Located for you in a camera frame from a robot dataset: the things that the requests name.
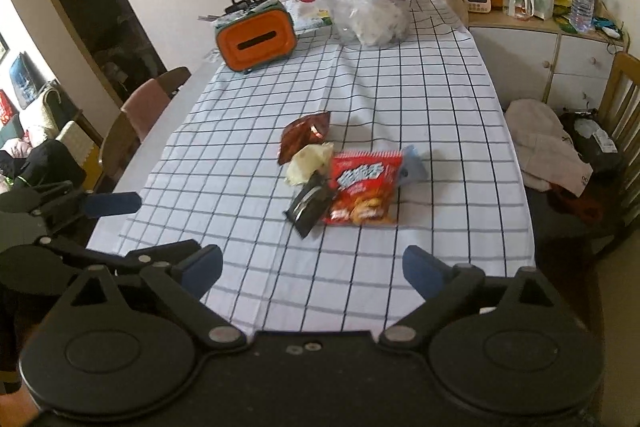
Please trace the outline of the black snack packet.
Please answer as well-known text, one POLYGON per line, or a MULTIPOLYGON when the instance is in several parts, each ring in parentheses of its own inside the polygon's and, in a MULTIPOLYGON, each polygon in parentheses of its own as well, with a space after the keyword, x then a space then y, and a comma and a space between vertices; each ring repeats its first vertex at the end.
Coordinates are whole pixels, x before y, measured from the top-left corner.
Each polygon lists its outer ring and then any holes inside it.
POLYGON ((304 239, 326 215, 335 195, 336 192, 329 186, 326 176, 316 170, 285 210, 285 218, 304 239))

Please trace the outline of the white kitchen timer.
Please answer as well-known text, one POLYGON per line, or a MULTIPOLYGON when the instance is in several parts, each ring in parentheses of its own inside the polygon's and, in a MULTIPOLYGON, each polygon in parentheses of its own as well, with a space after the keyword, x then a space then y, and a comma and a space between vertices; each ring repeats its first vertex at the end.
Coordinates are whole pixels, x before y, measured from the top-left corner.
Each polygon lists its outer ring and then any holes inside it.
POLYGON ((463 0, 469 13, 487 14, 492 11, 491 0, 463 0))

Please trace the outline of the dark red snack packet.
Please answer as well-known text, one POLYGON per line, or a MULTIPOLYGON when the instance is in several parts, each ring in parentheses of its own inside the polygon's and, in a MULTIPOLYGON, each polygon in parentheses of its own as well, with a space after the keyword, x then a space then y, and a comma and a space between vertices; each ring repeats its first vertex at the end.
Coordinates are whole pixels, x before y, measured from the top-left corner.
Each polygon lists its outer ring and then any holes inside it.
POLYGON ((331 113, 322 112, 300 117, 288 124, 281 133, 278 164, 290 162, 306 145, 326 141, 330 121, 331 113))

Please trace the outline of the white grid tablecloth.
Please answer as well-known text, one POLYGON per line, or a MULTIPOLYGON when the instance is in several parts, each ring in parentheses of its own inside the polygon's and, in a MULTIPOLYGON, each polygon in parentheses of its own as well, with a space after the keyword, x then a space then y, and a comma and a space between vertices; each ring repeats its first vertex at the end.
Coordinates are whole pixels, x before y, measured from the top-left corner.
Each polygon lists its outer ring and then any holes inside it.
POLYGON ((520 168, 480 51, 444 0, 410 10, 407 38, 383 49, 323 27, 257 72, 208 62, 119 181, 141 208, 100 220, 90 247, 217 245, 206 305, 247 332, 382 332, 421 302, 402 274, 410 246, 497 277, 531 265, 520 168), (310 199, 286 179, 281 135, 320 114, 336 197, 302 235, 285 213, 310 199))

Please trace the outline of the red chips bag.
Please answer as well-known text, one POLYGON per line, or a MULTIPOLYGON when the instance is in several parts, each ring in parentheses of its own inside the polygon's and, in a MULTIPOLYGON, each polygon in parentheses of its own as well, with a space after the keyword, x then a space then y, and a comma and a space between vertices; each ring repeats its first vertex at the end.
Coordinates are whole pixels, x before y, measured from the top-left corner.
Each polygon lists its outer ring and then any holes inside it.
POLYGON ((345 150, 332 158, 329 186, 336 192, 326 225, 382 225, 390 219, 402 154, 399 150, 345 150))

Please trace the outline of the cream snack packet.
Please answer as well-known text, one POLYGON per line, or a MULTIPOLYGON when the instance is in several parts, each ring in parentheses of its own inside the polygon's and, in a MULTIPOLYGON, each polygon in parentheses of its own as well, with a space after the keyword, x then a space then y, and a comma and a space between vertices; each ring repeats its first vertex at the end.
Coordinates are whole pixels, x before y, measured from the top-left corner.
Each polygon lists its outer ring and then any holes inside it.
POLYGON ((299 150, 288 163, 285 182, 288 185, 300 185, 309 181, 318 172, 327 174, 334 154, 334 144, 308 144, 299 150))

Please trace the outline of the white sideboard cabinet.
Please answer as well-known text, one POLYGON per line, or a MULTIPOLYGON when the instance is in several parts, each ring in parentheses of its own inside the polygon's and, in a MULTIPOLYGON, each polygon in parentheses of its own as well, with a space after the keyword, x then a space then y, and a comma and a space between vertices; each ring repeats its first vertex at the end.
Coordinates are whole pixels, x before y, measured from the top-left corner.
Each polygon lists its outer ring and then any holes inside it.
POLYGON ((501 11, 469 13, 462 0, 445 0, 473 36, 502 107, 533 98, 555 112, 596 109, 616 52, 629 39, 601 31, 570 34, 554 20, 516 20, 501 11))

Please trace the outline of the wooden slatted chair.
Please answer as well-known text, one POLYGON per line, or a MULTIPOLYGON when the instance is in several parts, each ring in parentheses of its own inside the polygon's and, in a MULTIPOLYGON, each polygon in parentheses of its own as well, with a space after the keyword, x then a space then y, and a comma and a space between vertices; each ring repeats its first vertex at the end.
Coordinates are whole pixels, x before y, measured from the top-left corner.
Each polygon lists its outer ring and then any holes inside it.
POLYGON ((627 52, 614 55, 611 74, 598 109, 600 126, 622 155, 625 225, 639 225, 639 60, 627 52))

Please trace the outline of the light blue snack packet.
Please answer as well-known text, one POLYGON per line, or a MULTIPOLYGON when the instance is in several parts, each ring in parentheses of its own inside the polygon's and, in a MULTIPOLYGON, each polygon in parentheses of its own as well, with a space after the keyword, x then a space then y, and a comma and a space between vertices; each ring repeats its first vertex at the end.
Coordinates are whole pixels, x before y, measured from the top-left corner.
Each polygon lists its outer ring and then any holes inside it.
POLYGON ((428 173, 423 165, 423 159, 413 145, 402 150, 402 161, 398 172, 397 185, 405 186, 428 180, 428 173))

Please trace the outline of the orange tissue box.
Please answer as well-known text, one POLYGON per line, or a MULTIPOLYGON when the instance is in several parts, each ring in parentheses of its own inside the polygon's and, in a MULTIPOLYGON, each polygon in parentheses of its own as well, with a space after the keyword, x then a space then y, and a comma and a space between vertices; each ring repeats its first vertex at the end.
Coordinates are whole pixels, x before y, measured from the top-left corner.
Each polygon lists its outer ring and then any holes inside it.
POLYGON ((264 0, 218 18, 217 49, 233 72, 289 57, 297 46, 291 14, 279 0, 264 0))

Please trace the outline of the dark doorway frame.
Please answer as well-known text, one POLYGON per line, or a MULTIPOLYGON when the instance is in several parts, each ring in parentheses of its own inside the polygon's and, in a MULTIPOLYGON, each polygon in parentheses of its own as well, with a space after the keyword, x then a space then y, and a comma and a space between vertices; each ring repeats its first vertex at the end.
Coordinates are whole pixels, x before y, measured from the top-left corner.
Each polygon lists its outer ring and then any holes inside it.
POLYGON ((122 104, 166 67, 129 0, 52 0, 89 64, 122 104))

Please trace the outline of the beige clothes pile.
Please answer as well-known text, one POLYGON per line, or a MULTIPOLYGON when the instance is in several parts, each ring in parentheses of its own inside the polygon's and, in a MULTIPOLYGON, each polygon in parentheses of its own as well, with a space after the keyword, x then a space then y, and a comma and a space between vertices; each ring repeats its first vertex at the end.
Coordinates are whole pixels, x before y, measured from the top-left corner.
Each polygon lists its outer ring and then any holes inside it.
POLYGON ((584 193, 592 168, 580 158, 572 138, 547 104, 531 98, 512 101, 506 124, 526 186, 538 192, 557 186, 576 197, 584 193))

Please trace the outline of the black bag on chair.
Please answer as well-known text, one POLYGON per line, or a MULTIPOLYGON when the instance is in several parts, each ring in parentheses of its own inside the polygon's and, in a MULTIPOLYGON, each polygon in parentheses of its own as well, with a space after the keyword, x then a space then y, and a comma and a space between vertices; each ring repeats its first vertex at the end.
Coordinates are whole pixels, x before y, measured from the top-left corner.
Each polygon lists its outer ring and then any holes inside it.
POLYGON ((594 172, 620 168, 623 156, 592 112, 563 113, 560 121, 574 149, 594 172))

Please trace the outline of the wooden chair with pink cloth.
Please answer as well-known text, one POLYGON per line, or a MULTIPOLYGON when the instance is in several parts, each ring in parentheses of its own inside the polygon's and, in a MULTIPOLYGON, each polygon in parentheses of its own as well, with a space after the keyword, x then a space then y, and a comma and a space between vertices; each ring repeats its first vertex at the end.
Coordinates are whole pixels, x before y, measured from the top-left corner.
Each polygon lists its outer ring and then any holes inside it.
POLYGON ((122 104, 122 113, 126 115, 141 142, 145 140, 171 99, 190 77, 191 72, 186 66, 168 70, 157 78, 145 81, 122 104))

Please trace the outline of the clear water bottle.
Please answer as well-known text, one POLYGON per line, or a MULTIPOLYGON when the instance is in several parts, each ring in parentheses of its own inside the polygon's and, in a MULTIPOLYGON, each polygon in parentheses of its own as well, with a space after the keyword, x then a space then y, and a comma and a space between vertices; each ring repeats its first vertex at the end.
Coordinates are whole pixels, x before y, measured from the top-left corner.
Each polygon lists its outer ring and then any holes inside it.
POLYGON ((592 28, 594 2, 596 0, 572 0, 570 24, 581 34, 592 28))

